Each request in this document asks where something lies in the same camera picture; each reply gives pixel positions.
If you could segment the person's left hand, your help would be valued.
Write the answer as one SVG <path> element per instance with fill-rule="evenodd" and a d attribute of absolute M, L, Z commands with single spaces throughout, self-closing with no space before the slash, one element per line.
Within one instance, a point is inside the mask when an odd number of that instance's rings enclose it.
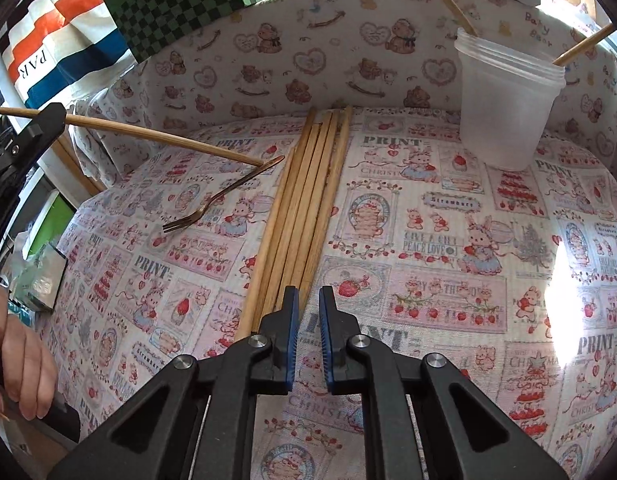
<path fill-rule="evenodd" d="M 8 290 L 0 286 L 0 412 L 5 396 L 18 404 L 26 420 L 44 418 L 56 392 L 58 370 L 43 341 L 15 315 L 8 313 Z"/>

